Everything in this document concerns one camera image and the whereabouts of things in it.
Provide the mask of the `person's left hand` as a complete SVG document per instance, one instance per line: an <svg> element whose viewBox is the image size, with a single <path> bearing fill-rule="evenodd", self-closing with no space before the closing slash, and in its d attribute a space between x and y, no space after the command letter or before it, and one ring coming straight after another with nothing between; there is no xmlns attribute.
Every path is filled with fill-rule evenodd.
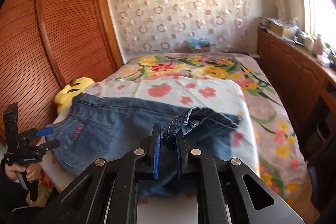
<svg viewBox="0 0 336 224"><path fill-rule="evenodd" d="M17 173L26 173L26 179L29 182L32 182L35 180L35 163L30 164L27 167L18 165L17 163L14 163L12 165L5 164L5 173L7 177L14 181L19 182Z"/></svg>

